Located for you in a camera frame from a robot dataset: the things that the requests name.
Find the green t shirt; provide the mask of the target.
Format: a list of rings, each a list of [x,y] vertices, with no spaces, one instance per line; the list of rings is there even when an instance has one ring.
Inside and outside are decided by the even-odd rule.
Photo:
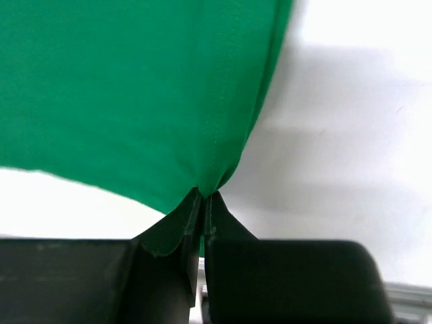
[[[235,172],[291,1],[2,1],[1,167],[162,213]]]

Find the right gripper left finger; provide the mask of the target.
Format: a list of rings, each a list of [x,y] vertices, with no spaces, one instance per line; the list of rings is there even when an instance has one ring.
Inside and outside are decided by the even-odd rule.
[[[2,323],[187,323],[202,196],[132,239],[1,240]]]

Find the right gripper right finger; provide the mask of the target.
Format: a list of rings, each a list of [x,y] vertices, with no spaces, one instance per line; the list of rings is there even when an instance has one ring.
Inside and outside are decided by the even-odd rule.
[[[205,276],[213,323],[393,323],[368,250],[349,240],[264,240],[227,209],[205,207]]]

